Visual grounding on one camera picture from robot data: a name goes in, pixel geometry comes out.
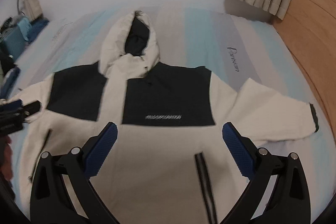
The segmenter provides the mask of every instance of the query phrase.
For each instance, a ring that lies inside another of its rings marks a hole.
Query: hooded jacket
[[[237,93],[205,67],[168,66],[159,57],[148,16],[135,11],[111,28],[99,62],[56,72],[12,99],[42,104],[28,118],[20,158],[27,209],[41,153],[68,153],[114,122],[118,139],[90,181],[121,224],[217,223],[247,185],[222,139],[225,122],[257,145],[317,130],[309,104],[252,79]]]

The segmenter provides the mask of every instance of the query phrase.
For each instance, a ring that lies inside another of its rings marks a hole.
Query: bed sheet
[[[305,78],[275,29],[259,21],[208,10],[172,5],[137,9],[147,13],[155,27],[161,62],[174,66],[206,66],[235,90],[250,77],[284,95],[315,105],[320,125],[317,133],[296,141],[269,142],[264,147],[276,155],[298,153],[310,191],[311,220],[317,218],[335,192],[335,143]],[[18,59],[21,74],[11,96],[50,73],[99,60],[102,41],[111,26],[132,10],[113,8],[72,22],[67,19],[50,22]],[[17,167],[27,127],[12,135],[12,183],[21,208]],[[268,187],[255,215],[262,213],[270,191]]]

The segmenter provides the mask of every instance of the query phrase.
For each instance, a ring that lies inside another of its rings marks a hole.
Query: black chest panel
[[[158,63],[145,78],[129,79],[123,124],[211,126],[211,71]]]
[[[56,72],[47,109],[96,121],[105,83],[106,78],[98,71],[98,62]]]

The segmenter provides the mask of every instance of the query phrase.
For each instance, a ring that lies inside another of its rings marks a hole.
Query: hood
[[[144,77],[159,58],[159,46],[149,17],[142,11],[134,11],[119,19],[106,36],[99,71],[109,78],[110,68],[117,65],[128,78]]]

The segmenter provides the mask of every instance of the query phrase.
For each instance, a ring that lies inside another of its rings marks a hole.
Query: blue gripper pad
[[[84,159],[84,176],[86,179],[94,177],[98,174],[101,166],[103,165],[107,155],[112,149],[118,137],[117,126],[110,122],[100,133],[99,139],[95,146],[90,150]]]
[[[237,133],[238,132],[233,128],[231,123],[227,122],[223,125],[222,134],[226,146],[235,160],[241,174],[244,177],[249,178],[249,180],[252,180],[255,174],[254,160]]]

